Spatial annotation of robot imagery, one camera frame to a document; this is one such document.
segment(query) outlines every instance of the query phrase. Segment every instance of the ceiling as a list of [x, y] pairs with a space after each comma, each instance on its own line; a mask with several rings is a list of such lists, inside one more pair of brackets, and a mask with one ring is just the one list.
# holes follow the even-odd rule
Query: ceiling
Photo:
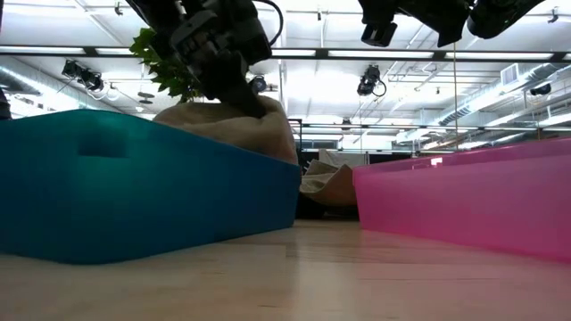
[[[61, 46], [130, 46], [133, 37], [146, 25], [123, 1], [123, 15], [118, 16], [114, 0], [5, 0], [4, 25], [0, 45]], [[287, 48], [371, 48], [360, 42], [364, 26], [357, 0], [280, 0], [285, 12], [285, 31], [281, 46]], [[269, 37], [277, 31], [277, 14], [265, 4], [256, 4], [261, 22]], [[548, 23], [558, 7], [559, 20]], [[317, 11], [324, 15], [318, 21]], [[435, 49], [438, 35], [406, 16], [396, 16], [399, 25], [390, 48]], [[500, 36], [475, 39], [467, 30], [457, 43], [458, 50], [473, 51], [568, 51], [571, 49], [571, 2], [546, 0], [516, 25]], [[453, 50], [452, 45], [444, 49]], [[16, 56], [21, 62], [60, 79], [65, 58]], [[158, 86], [137, 59], [77, 58], [80, 64], [99, 71], [119, 90], [119, 97], [102, 102], [131, 114], [154, 115], [177, 103]], [[378, 102], [356, 93], [360, 76], [369, 64], [388, 71], [388, 93]], [[364, 118], [366, 122], [396, 119], [393, 122], [418, 123], [421, 110], [443, 110], [461, 97], [477, 92], [500, 77], [511, 63], [428, 63], [375, 61], [283, 61], [285, 98], [288, 116], [309, 122], [338, 121], [341, 117]], [[265, 75], [270, 83], [279, 84], [278, 61], [266, 61], [251, 67], [251, 73]], [[441, 70], [432, 78], [431, 72]], [[141, 109], [139, 92], [154, 94], [153, 104]], [[276, 99], [279, 93], [267, 93]], [[513, 112], [514, 107], [495, 106], [498, 117]]]

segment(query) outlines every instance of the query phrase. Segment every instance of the white ceiling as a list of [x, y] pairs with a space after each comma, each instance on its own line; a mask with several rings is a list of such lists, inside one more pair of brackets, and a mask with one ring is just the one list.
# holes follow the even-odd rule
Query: white ceiling
[[[114, 13], [114, 0], [79, 0], [111, 36], [103, 32], [90, 20], [90, 15], [75, 7], [73, 0], [5, 0], [4, 25], [0, 34], [0, 45], [68, 45], [68, 46], [129, 46], [132, 38], [145, 24], [138, 16], [123, 5], [123, 16]], [[360, 19], [360, 6], [357, 0], [281, 0], [277, 1], [285, 14], [286, 47], [319, 47], [321, 28], [323, 27], [325, 47], [367, 48], [360, 42], [364, 26]], [[259, 8], [269, 8], [259, 4]], [[566, 51], [571, 44], [571, 19], [563, 16], [558, 22], [549, 24], [550, 11], [559, 7], [559, 14], [571, 14], [569, 0], [547, 0], [538, 5], [530, 14], [500, 36], [490, 40], [474, 38], [465, 30], [464, 37], [457, 43], [459, 50], [509, 50]], [[326, 14], [318, 21], [316, 12], [343, 12]], [[277, 15], [271, 11], [260, 12], [260, 17], [269, 37], [277, 30]], [[404, 49], [420, 30], [410, 49], [435, 48], [437, 34], [422, 24], [405, 16], [397, 16], [395, 22], [399, 28], [394, 36], [391, 48]], [[17, 57], [29, 66], [52, 77], [63, 79], [61, 71], [64, 58]], [[116, 101], [103, 100], [109, 105], [119, 107], [129, 113], [137, 113], [140, 91], [152, 93], [156, 98], [153, 104], [144, 106], [143, 113], [157, 113], [177, 102], [166, 93], [157, 93], [158, 86], [147, 81], [141, 82], [142, 70], [137, 59], [77, 59], [85, 67], [103, 73], [103, 78], [111, 81], [122, 93]], [[363, 101], [356, 94], [360, 75], [370, 63], [378, 64], [387, 71], [391, 62], [355, 62], [355, 61], [285, 61], [288, 114], [291, 117], [316, 118], [318, 116], [351, 117]], [[487, 83], [499, 77], [499, 71], [508, 63], [458, 63], [458, 95], [475, 92]], [[414, 90], [429, 73], [422, 69], [433, 70], [441, 66], [434, 63], [399, 62], [389, 75], [389, 92], [379, 104], [373, 103], [360, 111], [363, 117], [413, 118], [420, 109], [444, 109], [454, 101], [454, 77], [452, 64], [433, 78], [420, 92]], [[277, 61], [267, 61], [252, 66], [254, 74], [266, 75], [271, 83], [279, 83]], [[146, 73], [143, 79], [149, 79]], [[278, 98], [278, 93], [270, 93]], [[391, 109], [399, 101], [398, 111]]]

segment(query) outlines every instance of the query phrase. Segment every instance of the light wood floor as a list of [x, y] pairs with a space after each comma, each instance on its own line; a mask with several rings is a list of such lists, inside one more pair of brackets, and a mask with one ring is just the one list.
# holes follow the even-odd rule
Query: light wood floor
[[0, 320], [571, 320], [571, 266], [295, 228], [116, 265], [0, 255]]

